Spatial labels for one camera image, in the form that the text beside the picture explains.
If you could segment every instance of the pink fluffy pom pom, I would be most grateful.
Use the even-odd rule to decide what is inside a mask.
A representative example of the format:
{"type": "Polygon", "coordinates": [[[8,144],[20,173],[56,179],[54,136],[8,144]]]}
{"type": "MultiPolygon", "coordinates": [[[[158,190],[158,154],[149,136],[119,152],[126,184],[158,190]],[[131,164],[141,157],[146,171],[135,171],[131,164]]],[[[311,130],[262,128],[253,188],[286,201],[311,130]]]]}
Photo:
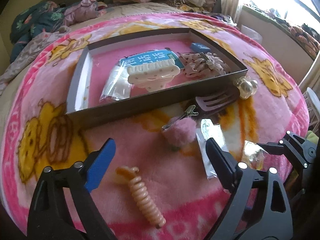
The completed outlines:
{"type": "Polygon", "coordinates": [[[196,121],[191,117],[183,118],[163,130],[162,134],[171,145],[182,147],[191,143],[196,138],[196,121]]]}

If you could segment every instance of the clear plastic packet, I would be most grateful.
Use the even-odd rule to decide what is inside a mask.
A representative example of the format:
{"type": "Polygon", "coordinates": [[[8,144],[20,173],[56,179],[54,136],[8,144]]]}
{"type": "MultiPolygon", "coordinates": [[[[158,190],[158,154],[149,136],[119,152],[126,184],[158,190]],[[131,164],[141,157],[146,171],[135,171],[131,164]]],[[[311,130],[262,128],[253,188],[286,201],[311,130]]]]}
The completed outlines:
{"type": "Polygon", "coordinates": [[[128,82],[127,65],[123,60],[119,61],[117,65],[110,71],[108,80],[106,81],[101,96],[100,102],[107,97],[113,100],[122,100],[130,97],[132,85],[128,82]]]}
{"type": "Polygon", "coordinates": [[[266,162],[268,155],[268,152],[259,145],[250,141],[244,141],[241,161],[246,163],[250,168],[259,171],[263,170],[263,167],[268,166],[266,162]]]}
{"type": "Polygon", "coordinates": [[[205,144],[209,138],[213,138],[223,151],[228,152],[221,127],[219,124],[213,124],[210,119],[202,119],[200,122],[200,128],[196,129],[196,136],[202,155],[205,173],[207,174],[207,179],[216,178],[217,173],[207,156],[205,144]]]}

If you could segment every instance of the blue gripper pad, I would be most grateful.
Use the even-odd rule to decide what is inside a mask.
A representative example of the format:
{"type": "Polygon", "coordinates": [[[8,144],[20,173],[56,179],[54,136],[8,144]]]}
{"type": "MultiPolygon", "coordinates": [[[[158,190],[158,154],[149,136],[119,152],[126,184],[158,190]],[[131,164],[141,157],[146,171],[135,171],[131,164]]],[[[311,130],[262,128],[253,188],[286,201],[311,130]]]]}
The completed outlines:
{"type": "Polygon", "coordinates": [[[106,173],[115,153],[116,143],[113,139],[109,139],[109,141],[100,149],[98,157],[87,171],[87,182],[84,184],[84,187],[89,193],[99,187],[103,175],[106,173]]]}
{"type": "Polygon", "coordinates": [[[193,42],[191,44],[191,46],[190,46],[190,49],[192,49],[196,53],[200,53],[200,52],[207,53],[207,52],[210,52],[210,49],[207,46],[204,46],[201,43],[194,43],[193,42]]]}

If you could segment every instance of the white hair claw clip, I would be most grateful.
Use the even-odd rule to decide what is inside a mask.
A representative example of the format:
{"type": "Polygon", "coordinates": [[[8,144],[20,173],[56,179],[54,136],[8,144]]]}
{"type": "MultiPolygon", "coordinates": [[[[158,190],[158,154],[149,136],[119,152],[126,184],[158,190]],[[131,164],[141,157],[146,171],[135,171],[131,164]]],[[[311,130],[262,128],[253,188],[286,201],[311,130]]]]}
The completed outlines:
{"type": "Polygon", "coordinates": [[[129,66],[128,82],[138,88],[145,88],[148,92],[164,89],[165,85],[180,73],[180,68],[173,59],[129,66]]]}

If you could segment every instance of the hair accessory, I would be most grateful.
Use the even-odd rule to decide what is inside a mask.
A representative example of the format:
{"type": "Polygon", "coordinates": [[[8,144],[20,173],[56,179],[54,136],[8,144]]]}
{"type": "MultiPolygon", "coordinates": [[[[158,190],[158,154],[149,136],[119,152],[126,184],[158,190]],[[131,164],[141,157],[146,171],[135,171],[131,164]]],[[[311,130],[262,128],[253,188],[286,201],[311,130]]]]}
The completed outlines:
{"type": "Polygon", "coordinates": [[[196,108],[195,105],[189,106],[189,107],[184,111],[184,113],[183,113],[182,115],[180,115],[179,117],[174,117],[174,118],[170,119],[170,121],[169,121],[166,125],[162,126],[162,129],[164,129],[164,130],[165,130],[165,129],[168,129],[171,125],[173,125],[173,124],[174,124],[175,122],[177,122],[178,120],[181,120],[181,119],[186,118],[186,117],[188,117],[188,116],[198,115],[198,114],[199,114],[198,112],[193,112],[195,108],[196,108]]]}
{"type": "Polygon", "coordinates": [[[162,130],[162,134],[167,139],[169,144],[174,146],[173,150],[178,150],[180,147],[193,142],[196,138],[196,121],[190,116],[176,120],[167,129],[162,130]]]}
{"type": "Polygon", "coordinates": [[[164,89],[165,85],[180,73],[180,68],[172,58],[129,66],[127,70],[128,82],[138,88],[145,88],[148,92],[164,89]]]}
{"type": "Polygon", "coordinates": [[[237,101],[239,96],[239,89],[235,86],[230,86],[208,97],[196,97],[195,102],[200,117],[207,118],[237,101]]]}
{"type": "Polygon", "coordinates": [[[185,66],[184,74],[188,78],[215,77],[230,73],[230,68],[217,54],[207,53],[184,53],[179,57],[185,66]]]}
{"type": "Polygon", "coordinates": [[[142,214],[151,225],[159,229],[165,224],[165,218],[149,196],[147,187],[141,181],[141,177],[137,175],[138,171],[138,167],[129,168],[128,166],[121,166],[116,168],[116,174],[124,177],[128,181],[131,195],[142,214]]]}
{"type": "Polygon", "coordinates": [[[234,81],[234,85],[239,89],[241,99],[248,99],[258,90],[258,82],[249,76],[238,78],[234,81]]]}

